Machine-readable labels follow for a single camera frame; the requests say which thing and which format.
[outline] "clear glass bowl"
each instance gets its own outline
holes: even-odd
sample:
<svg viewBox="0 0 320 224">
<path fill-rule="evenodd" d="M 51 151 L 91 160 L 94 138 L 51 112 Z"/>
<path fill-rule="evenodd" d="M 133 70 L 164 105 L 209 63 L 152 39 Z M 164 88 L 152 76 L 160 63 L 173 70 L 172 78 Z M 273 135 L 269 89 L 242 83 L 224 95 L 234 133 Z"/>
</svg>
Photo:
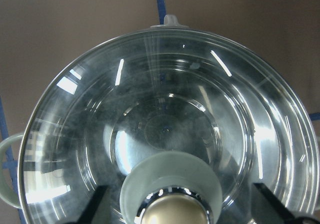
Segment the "clear glass bowl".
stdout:
<svg viewBox="0 0 320 224">
<path fill-rule="evenodd" d="M 163 150 L 193 154 L 214 170 L 224 200 L 218 224 L 252 221 L 253 182 L 290 210 L 314 210 L 318 147 L 284 80 L 231 40 L 159 27 L 97 46 L 49 85 L 20 152 L 28 222 L 76 221 L 96 187 L 107 185 L 108 223 L 124 223 L 125 177 Z"/>
</svg>

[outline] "glass handle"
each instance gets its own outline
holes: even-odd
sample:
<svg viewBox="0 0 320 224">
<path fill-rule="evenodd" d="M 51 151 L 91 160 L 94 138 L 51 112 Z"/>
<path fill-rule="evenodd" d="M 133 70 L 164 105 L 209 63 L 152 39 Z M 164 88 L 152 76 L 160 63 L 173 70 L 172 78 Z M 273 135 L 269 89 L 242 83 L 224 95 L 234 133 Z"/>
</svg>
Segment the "glass handle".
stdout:
<svg viewBox="0 0 320 224">
<path fill-rule="evenodd" d="M 4 159 L 7 149 L 13 143 L 22 140 L 23 136 L 23 133 L 14 134 L 0 142 L 0 160 Z M 6 183 L 2 168 L 0 170 L 0 199 L 2 199 L 10 206 L 21 209 L 19 197 L 17 193 L 15 193 L 13 189 L 10 188 Z"/>
</svg>

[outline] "brown wall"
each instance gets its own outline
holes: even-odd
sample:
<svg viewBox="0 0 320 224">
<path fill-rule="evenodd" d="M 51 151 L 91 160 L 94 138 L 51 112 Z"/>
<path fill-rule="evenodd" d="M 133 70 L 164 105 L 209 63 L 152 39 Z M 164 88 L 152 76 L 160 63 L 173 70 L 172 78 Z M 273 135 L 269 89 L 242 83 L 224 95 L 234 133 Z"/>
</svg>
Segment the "brown wall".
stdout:
<svg viewBox="0 0 320 224">
<path fill-rule="evenodd" d="M 255 51 L 308 112 L 320 111 L 320 0 L 165 1 L 180 23 Z M 156 0 L 0 0 L 0 95 L 10 134 L 25 128 L 46 86 L 70 61 L 104 40 L 158 23 Z M 18 223 L 3 202 L 0 223 Z"/>
</svg>

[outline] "blue tape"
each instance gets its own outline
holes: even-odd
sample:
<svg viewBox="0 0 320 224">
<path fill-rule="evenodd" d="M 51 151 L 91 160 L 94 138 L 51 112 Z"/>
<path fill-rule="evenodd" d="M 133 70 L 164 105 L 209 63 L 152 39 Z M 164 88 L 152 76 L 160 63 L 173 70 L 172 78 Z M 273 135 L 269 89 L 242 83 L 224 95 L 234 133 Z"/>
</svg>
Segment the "blue tape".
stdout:
<svg viewBox="0 0 320 224">
<path fill-rule="evenodd" d="M 0 132 L 1 132 L 2 139 L 6 139 L 9 136 L 9 133 L 8 133 L 7 123 L 6 123 L 6 118 L 5 118 L 5 113 L 3 108 L 4 107 L 2 105 L 2 101 L 0 97 Z M 12 180 L 13 190 L 18 194 L 18 179 L 17 179 L 18 162 L 17 160 L 14 160 L 11 147 L 8 148 L 5 155 L 6 155 L 7 162 L 4 162 L 2 164 L 2 168 L 7 168 L 9 170 L 10 177 Z M 18 214 L 19 214 L 20 222 L 22 224 L 26 224 L 26 220 L 21 209 L 18 209 Z"/>
<path fill-rule="evenodd" d="M 17 166 L 18 166 L 18 161 L 17 160 L 7 161 L 7 162 L 2 163 L 2 168 L 3 169 L 17 168 Z"/>
<path fill-rule="evenodd" d="M 166 12 L 166 4 L 164 3 L 165 0 L 156 0 L 158 5 L 158 13 L 159 13 L 159 21 L 160 24 L 164 23 L 164 17 L 167 14 Z"/>
<path fill-rule="evenodd" d="M 311 113 L 309 114 L 311 121 L 320 120 L 320 113 Z"/>
</svg>

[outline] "blue line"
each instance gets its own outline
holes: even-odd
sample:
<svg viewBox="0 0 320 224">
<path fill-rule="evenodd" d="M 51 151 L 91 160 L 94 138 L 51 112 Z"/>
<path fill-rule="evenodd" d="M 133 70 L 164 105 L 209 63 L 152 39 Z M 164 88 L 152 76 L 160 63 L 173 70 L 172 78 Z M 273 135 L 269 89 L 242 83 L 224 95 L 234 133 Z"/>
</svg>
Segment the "blue line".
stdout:
<svg viewBox="0 0 320 224">
<path fill-rule="evenodd" d="M 13 160 L 13 161 L 6 161 L 2 163 L 2 169 L 7 169 L 7 168 L 16 168 L 18 166 L 18 161 Z"/>
<path fill-rule="evenodd" d="M 309 114 L 311 121 L 320 120 L 320 113 L 311 113 Z"/>
<path fill-rule="evenodd" d="M 156 0 L 158 5 L 158 13 L 159 13 L 159 21 L 160 24 L 164 23 L 164 17 L 166 15 L 166 4 L 164 3 L 165 0 Z"/>
<path fill-rule="evenodd" d="M 4 107 L 2 105 L 2 101 L 0 97 L 0 131 L 1 131 L 2 139 L 6 139 L 9 136 L 9 133 L 8 133 L 7 123 L 6 123 L 6 118 L 5 118 L 5 113 L 3 108 Z M 2 164 L 2 168 L 7 166 L 10 172 L 13 190 L 18 194 L 18 179 L 17 179 L 18 162 L 14 160 L 11 147 L 8 148 L 5 155 L 6 155 L 7 162 Z M 26 220 L 22 210 L 18 209 L 18 213 L 19 213 L 21 223 L 26 224 Z"/>
</svg>

